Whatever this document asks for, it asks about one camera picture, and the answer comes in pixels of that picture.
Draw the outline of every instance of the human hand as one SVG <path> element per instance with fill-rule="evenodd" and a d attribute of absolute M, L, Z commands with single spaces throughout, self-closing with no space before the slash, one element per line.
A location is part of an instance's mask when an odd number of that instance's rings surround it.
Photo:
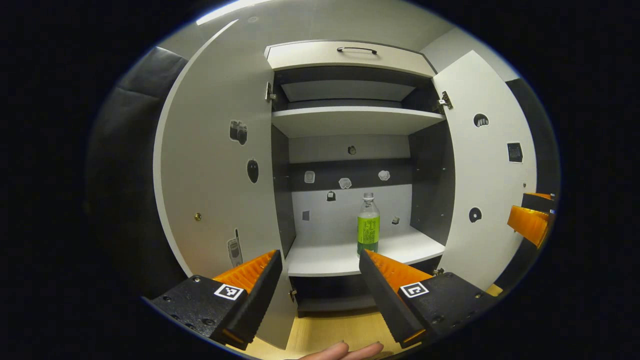
<path fill-rule="evenodd" d="M 332 345 L 320 352 L 301 357 L 299 360 L 363 360 L 379 354 L 384 345 L 379 341 L 356 351 L 349 351 L 349 345 L 344 341 Z"/>

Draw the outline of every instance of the plastic bottle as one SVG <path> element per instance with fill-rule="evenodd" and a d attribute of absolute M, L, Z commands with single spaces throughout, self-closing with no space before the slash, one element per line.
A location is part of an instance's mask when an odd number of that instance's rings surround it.
<path fill-rule="evenodd" d="M 380 211 L 373 203 L 373 193 L 364 193 L 358 214 L 358 256 L 362 249 L 378 252 L 380 238 Z"/>

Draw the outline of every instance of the white cabinet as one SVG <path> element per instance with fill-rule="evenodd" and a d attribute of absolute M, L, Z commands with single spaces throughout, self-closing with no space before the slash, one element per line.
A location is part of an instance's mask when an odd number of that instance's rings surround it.
<path fill-rule="evenodd" d="M 313 66 L 376 67 L 433 77 L 422 53 L 368 42 L 316 40 L 269 46 L 265 55 L 273 70 Z"/>
<path fill-rule="evenodd" d="M 289 298 L 289 271 L 297 278 L 359 274 L 356 225 L 349 214 L 356 216 L 358 198 L 367 190 L 388 199 L 378 204 L 388 220 L 381 254 L 409 264 L 442 255 L 446 271 L 487 289 L 517 249 L 518 236 L 506 225 L 524 192 L 517 185 L 528 183 L 531 189 L 536 183 L 526 120 L 495 71 L 473 51 L 437 75 L 422 54 L 387 45 L 323 40 L 274 45 L 264 52 L 251 41 L 251 31 L 232 22 L 207 41 L 174 84 L 159 121 L 158 212 L 185 272 L 213 277 L 228 270 L 227 241 L 236 229 L 244 261 L 281 249 L 287 257 L 258 337 L 282 347 L 289 337 L 283 330 L 291 328 L 297 306 Z M 438 100 L 444 91 L 452 108 L 442 111 Z M 477 114 L 484 114 L 488 125 L 477 127 Z M 234 122 L 246 128 L 243 141 L 230 137 Z M 439 135 L 422 142 L 414 137 L 431 128 L 452 144 L 446 170 L 455 176 L 447 184 L 438 184 L 445 179 L 438 175 L 440 167 L 445 171 L 440 153 L 447 149 L 428 148 L 447 141 Z M 278 171 L 272 168 L 272 131 L 296 140 L 278 144 L 292 154 L 277 162 Z M 358 156 L 349 158 L 352 145 L 363 139 L 380 146 L 358 145 Z M 520 143 L 522 163 L 508 161 L 508 142 Z M 414 149 L 416 143 L 420 149 Z M 339 147 L 343 155 L 312 154 L 309 144 Z M 402 147 L 390 151 L 400 158 L 382 154 L 387 145 Z M 426 160 L 414 161 L 416 156 Z M 257 181 L 248 173 L 251 161 L 258 164 Z M 308 184 L 303 174 L 311 168 L 316 180 Z M 378 178 L 378 171 L 390 169 L 388 180 Z M 339 187 L 341 171 L 352 174 L 352 188 Z M 294 213 L 276 206 L 288 201 L 282 197 L 287 188 L 295 193 Z M 330 202 L 328 192 L 337 199 Z M 430 200 L 435 198 L 450 202 L 447 210 L 435 208 L 437 201 Z M 431 206 L 427 212 L 425 206 Z M 482 211 L 481 220 L 470 221 L 471 208 Z M 401 218 L 400 225 L 391 225 L 393 217 Z M 280 235 L 291 232 L 282 226 L 294 224 L 298 237 L 293 246 L 283 245 Z M 430 226 L 447 229 L 430 236 L 425 230 Z"/>

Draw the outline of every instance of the black background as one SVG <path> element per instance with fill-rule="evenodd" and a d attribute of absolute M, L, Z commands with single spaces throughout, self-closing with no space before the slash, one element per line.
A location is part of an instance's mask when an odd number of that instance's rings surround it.
<path fill-rule="evenodd" d="M 632 314 L 625 300 L 635 299 L 629 261 L 634 238 L 616 233 L 633 217 L 612 206 L 630 203 L 632 155 L 622 151 L 628 148 L 618 136 L 621 129 L 606 124 L 633 120 L 630 112 L 613 113 L 632 104 L 632 87 L 615 91 L 620 81 L 629 84 L 631 73 L 611 61 L 631 59 L 634 42 L 627 38 L 634 11 L 609 3 L 579 9 L 514 3 L 427 5 L 503 54 L 547 106 L 563 166 L 556 228 L 511 295 L 416 358 L 533 358 L 558 352 L 571 358 L 622 352 L 630 357 L 631 342 L 623 335 L 631 332 L 618 331 Z M 11 230 L 5 241 L 9 352 L 46 358 L 140 352 L 224 356 L 141 305 L 92 241 L 81 207 L 90 125 L 111 86 L 153 44 L 216 5 L 162 0 L 14 5 L 17 13 L 6 12 L 11 43 L 5 54 L 6 98 L 17 107 L 8 122 L 18 136 L 8 136 L 13 188 L 3 192 L 11 199 L 5 201 Z M 596 133 L 597 149 L 591 150 L 585 133 Z M 622 158 L 605 164 L 612 153 Z M 588 253 L 599 257 L 588 259 Z"/>

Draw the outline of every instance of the sticker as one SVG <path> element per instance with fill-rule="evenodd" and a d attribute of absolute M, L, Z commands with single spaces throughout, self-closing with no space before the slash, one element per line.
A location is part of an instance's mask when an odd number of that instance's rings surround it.
<path fill-rule="evenodd" d="M 476 127 L 488 126 L 489 118 L 484 114 L 477 114 L 476 116 L 474 116 L 474 125 Z"/>
<path fill-rule="evenodd" d="M 231 266 L 236 267 L 243 263 L 242 249 L 240 249 L 240 238 L 238 237 L 238 229 L 236 229 L 236 237 L 227 240 L 227 250 L 229 251 L 229 260 Z"/>
<path fill-rule="evenodd" d="M 249 180 L 251 180 L 252 183 L 257 183 L 259 175 L 258 161 L 255 161 L 253 158 L 249 159 L 246 163 L 246 173 L 249 175 Z"/>
<path fill-rule="evenodd" d="M 244 122 L 231 120 L 229 122 L 229 138 L 231 141 L 244 145 L 246 143 L 248 130 Z"/>
<path fill-rule="evenodd" d="M 378 177 L 382 181 L 387 181 L 391 177 L 391 174 L 389 174 L 389 172 L 386 170 L 382 170 L 381 172 L 378 172 Z"/>
<path fill-rule="evenodd" d="M 305 183 L 313 184 L 316 181 L 316 173 L 313 171 L 305 172 Z"/>
<path fill-rule="evenodd" d="M 507 143 L 507 152 L 509 154 L 510 163 L 522 164 L 522 147 L 519 142 Z"/>
<path fill-rule="evenodd" d="M 476 222 L 482 219 L 482 211 L 478 208 L 473 208 L 469 211 L 469 221 Z"/>
<path fill-rule="evenodd" d="M 409 284 L 409 285 L 404 285 L 404 286 L 400 286 L 400 288 L 402 289 L 403 293 L 406 295 L 406 297 L 416 297 L 419 295 L 423 295 L 429 292 L 429 290 L 427 290 L 427 288 L 424 287 L 424 285 L 422 285 L 419 282 L 415 282 L 413 284 Z"/>
<path fill-rule="evenodd" d="M 351 187 L 351 180 L 349 180 L 348 177 L 343 177 L 342 179 L 338 180 L 338 183 L 340 184 L 341 189 L 348 189 Z"/>
<path fill-rule="evenodd" d="M 214 294 L 225 299 L 235 300 L 242 294 L 243 290 L 244 289 L 236 288 L 235 286 L 222 284 Z"/>

